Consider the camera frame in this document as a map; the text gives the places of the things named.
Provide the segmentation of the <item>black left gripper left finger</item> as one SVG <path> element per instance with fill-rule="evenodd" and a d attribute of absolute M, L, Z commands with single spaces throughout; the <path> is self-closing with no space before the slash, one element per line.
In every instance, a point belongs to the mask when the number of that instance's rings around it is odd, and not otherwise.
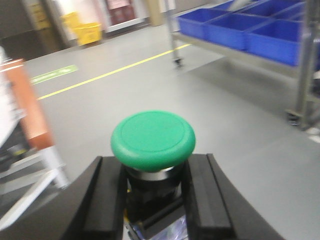
<path fill-rule="evenodd" d="M 61 195 L 61 240 L 123 237 L 125 169 L 114 156 L 99 156 Z"/>

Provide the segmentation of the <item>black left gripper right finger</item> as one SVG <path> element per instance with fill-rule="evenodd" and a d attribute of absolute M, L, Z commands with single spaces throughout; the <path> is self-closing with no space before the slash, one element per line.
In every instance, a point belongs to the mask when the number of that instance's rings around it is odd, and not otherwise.
<path fill-rule="evenodd" d="M 190 240 L 282 240 L 231 183 L 212 154 L 193 154 L 182 175 Z"/>

